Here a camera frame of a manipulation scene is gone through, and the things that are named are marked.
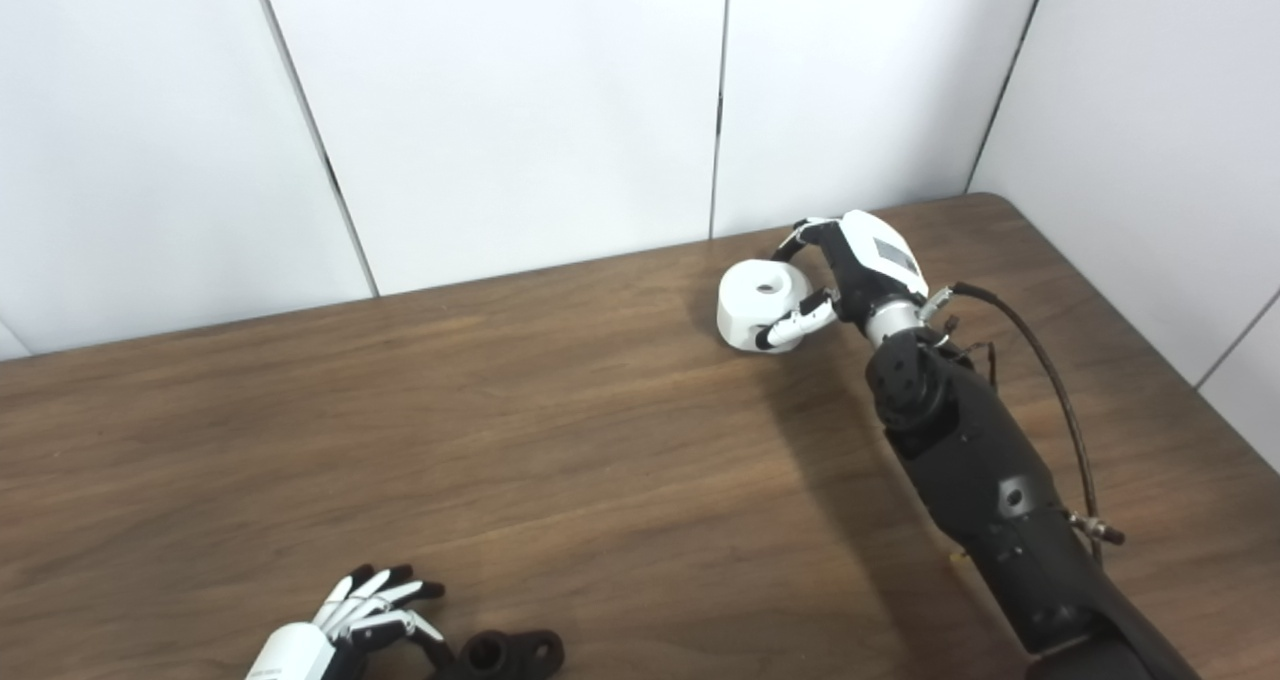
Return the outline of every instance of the black robotic arm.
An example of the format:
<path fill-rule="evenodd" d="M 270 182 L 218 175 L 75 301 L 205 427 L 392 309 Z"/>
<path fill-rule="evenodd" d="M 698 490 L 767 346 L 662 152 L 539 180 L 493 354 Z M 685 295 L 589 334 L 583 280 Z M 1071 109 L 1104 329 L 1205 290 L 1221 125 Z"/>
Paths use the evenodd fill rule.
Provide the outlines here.
<path fill-rule="evenodd" d="M 992 384 L 928 325 L 951 295 L 989 293 L 956 284 L 927 300 L 906 242 L 865 213 L 797 223 L 772 263 L 809 245 L 822 248 L 836 287 L 753 328 L 751 343 L 735 343 L 726 324 L 722 334 L 741 350 L 776 352 L 841 320 L 873 343 L 867 380 L 884 434 L 933 521 L 973 560 L 1027 652 L 1039 656 L 1028 679 L 1198 680 L 1107 579 L 1078 530 L 1094 544 L 1123 534 L 1064 506 Z"/>

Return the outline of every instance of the silver connector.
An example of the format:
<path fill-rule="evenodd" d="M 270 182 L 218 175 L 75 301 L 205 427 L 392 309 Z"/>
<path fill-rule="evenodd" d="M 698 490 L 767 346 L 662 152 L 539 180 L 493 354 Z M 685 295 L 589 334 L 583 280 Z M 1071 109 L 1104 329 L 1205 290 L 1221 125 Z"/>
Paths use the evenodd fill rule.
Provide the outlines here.
<path fill-rule="evenodd" d="M 946 307 L 947 302 L 951 302 L 951 296 L 954 295 L 955 291 L 952 291 L 950 286 L 942 288 L 941 291 L 933 293 L 933 297 L 931 297 L 919 307 L 919 310 L 915 311 L 915 316 L 920 319 L 920 323 L 928 325 L 929 320 L 937 315 L 942 307 Z"/>

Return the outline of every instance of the robotic finger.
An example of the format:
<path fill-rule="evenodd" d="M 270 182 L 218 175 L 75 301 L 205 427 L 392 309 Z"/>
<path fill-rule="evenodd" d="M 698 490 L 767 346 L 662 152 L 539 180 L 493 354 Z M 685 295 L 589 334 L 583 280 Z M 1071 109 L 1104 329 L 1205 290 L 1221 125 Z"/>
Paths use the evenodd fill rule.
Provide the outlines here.
<path fill-rule="evenodd" d="M 380 651 L 397 640 L 408 640 L 422 648 L 426 660 L 438 671 L 457 661 L 449 644 L 444 643 L 444 635 L 412 610 L 383 612 L 357 620 L 347 627 L 343 639 L 362 653 Z"/>

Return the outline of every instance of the black cable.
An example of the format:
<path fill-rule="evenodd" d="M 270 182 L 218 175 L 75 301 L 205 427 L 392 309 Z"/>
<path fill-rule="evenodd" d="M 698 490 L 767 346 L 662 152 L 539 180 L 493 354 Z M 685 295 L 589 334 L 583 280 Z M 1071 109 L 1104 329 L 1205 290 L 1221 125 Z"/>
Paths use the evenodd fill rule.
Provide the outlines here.
<path fill-rule="evenodd" d="M 1066 429 L 1071 434 L 1071 444 L 1075 447 L 1075 464 L 1080 469 L 1080 483 L 1084 485 L 1084 511 L 1089 514 L 1089 517 L 1098 517 L 1098 497 L 1093 488 L 1093 470 L 1089 466 L 1089 453 L 1084 448 L 1084 435 L 1080 433 L 1080 424 L 1075 419 L 1075 409 L 1071 407 L 1071 398 L 1066 394 L 1066 387 L 1062 384 L 1062 376 L 1057 374 L 1057 368 L 1053 366 L 1053 361 L 1050 360 L 1048 352 L 1044 351 L 1044 346 L 1032 332 L 1030 325 L 1021 319 L 1012 307 L 1005 301 L 1000 300 L 996 293 L 979 288 L 977 286 L 970 286 L 969 283 L 956 283 L 951 286 L 951 291 L 955 295 L 963 295 L 973 297 L 975 300 L 987 302 L 988 305 L 996 306 L 1001 312 L 1004 312 L 1012 323 L 1018 327 L 1019 332 L 1027 338 L 1027 343 L 1032 346 L 1036 356 L 1041 361 L 1041 366 L 1044 368 L 1044 374 L 1048 375 L 1050 383 L 1053 384 L 1053 392 L 1057 394 L 1057 401 L 1062 406 L 1062 416 L 1066 417 Z M 1089 538 L 1089 547 L 1093 551 L 1093 560 L 1102 565 L 1102 543 L 1097 538 Z"/>

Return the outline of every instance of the white cylindrical object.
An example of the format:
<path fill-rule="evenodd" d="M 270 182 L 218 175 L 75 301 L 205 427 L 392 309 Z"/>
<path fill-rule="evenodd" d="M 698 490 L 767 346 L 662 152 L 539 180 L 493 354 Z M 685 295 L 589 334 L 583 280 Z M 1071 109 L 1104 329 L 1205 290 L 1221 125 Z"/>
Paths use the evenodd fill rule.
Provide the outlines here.
<path fill-rule="evenodd" d="M 755 336 L 795 310 L 810 292 L 809 279 L 787 263 L 744 260 L 721 278 L 716 312 L 721 337 L 737 350 L 762 352 Z M 768 352 L 786 352 L 797 344 L 799 339 Z"/>

